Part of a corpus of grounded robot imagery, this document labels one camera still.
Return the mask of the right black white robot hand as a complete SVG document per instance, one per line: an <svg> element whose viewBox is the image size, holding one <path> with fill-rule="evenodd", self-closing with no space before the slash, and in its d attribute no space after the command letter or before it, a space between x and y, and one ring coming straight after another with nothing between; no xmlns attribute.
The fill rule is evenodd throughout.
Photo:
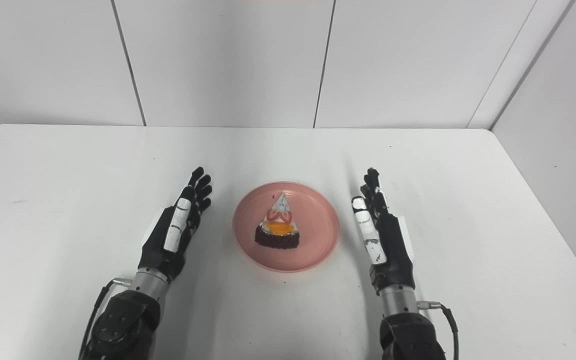
<svg viewBox="0 0 576 360"><path fill-rule="evenodd" d="M379 177L379 171L370 167L359 188L361 195L350 201L371 262L371 285L377 293L391 286L414 290L413 262L406 248L402 218L391 214Z"/></svg>

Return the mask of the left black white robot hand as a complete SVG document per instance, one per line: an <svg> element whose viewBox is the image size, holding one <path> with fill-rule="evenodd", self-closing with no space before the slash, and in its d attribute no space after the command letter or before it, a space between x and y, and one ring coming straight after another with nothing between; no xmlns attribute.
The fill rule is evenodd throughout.
<svg viewBox="0 0 576 360"><path fill-rule="evenodd" d="M142 246L138 269L160 272L174 281L186 263L186 250L201 225L202 214L211 206L211 176L199 166L190 175L173 205L165 207Z"/></svg>

